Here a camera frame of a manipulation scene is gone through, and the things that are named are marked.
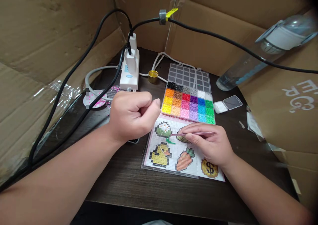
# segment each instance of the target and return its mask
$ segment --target wooden table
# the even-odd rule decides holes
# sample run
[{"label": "wooden table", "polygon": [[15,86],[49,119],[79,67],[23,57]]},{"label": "wooden table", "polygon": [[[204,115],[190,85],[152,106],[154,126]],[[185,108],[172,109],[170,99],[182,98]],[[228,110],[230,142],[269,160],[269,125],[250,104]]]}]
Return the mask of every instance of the wooden table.
[{"label": "wooden table", "polygon": [[[151,69],[156,56],[155,52],[140,49],[141,73],[147,73]],[[114,64],[118,61],[118,56],[112,60]],[[161,61],[157,68],[161,77],[168,77],[171,62],[167,58]],[[104,70],[95,80],[93,88],[105,88],[115,75],[115,71],[115,69]],[[239,121],[247,128],[246,101],[239,89],[221,91],[216,86],[217,79],[217,76],[210,74],[214,101],[236,95],[243,103],[239,108],[216,114],[216,123],[225,128],[234,152],[283,190],[296,197],[286,167],[279,163],[266,143],[259,142],[254,133],[243,129],[240,125]],[[149,91],[153,98],[162,100],[165,83],[158,80],[156,84],[151,84],[146,77],[140,76],[139,91]],[[61,119],[40,154],[54,146],[72,128],[85,110],[82,99],[83,95]],[[103,125],[106,116],[105,107],[93,109],[65,143],[63,149]],[[138,144],[126,143],[116,152],[88,194],[87,200],[223,221],[257,222],[227,180],[220,182],[205,178],[193,179],[141,169],[142,153],[147,137],[148,135],[145,135],[140,138]]]}]

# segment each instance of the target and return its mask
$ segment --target carrot pattern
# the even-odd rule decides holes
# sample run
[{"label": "carrot pattern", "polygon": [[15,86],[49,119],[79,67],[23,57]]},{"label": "carrot pattern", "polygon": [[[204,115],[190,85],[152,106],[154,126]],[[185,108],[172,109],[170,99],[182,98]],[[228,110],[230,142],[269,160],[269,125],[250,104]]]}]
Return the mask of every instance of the carrot pattern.
[{"label": "carrot pattern", "polygon": [[194,157],[193,149],[186,148],[186,150],[180,154],[179,159],[177,160],[176,170],[177,171],[185,170],[192,163],[193,157]]}]

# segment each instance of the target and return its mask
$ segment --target tweezers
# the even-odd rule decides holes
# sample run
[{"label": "tweezers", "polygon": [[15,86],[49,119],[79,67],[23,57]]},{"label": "tweezers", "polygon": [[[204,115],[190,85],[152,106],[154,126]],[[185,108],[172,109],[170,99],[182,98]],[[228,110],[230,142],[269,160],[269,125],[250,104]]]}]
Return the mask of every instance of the tweezers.
[{"label": "tweezers", "polygon": [[[210,134],[215,134],[215,132],[195,132],[195,133],[192,133],[194,135],[199,135],[199,136],[202,136],[202,135],[210,135]],[[169,137],[171,136],[186,136],[186,133],[182,133],[182,134],[172,134],[170,135]]]}]

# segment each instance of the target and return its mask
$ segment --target gray cable clip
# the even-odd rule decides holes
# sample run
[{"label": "gray cable clip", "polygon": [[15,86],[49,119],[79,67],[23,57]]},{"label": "gray cable clip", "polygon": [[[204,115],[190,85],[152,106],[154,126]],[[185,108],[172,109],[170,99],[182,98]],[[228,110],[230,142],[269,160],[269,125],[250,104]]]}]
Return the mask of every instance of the gray cable clip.
[{"label": "gray cable clip", "polygon": [[166,15],[167,15],[167,10],[159,10],[159,24],[160,25],[166,24]]}]

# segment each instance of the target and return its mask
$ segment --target fist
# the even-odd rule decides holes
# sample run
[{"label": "fist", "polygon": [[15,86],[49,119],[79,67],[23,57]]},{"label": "fist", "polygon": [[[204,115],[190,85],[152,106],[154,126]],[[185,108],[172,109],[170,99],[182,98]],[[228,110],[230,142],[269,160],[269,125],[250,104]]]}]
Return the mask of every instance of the fist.
[{"label": "fist", "polygon": [[[198,136],[194,132],[213,132],[214,134]],[[212,164],[226,166],[235,156],[223,127],[204,123],[193,123],[182,128],[179,133],[186,133],[186,139],[197,145],[205,158]]]},{"label": "fist", "polygon": [[151,131],[160,114],[160,99],[149,92],[118,92],[112,102],[108,130],[123,144]]}]

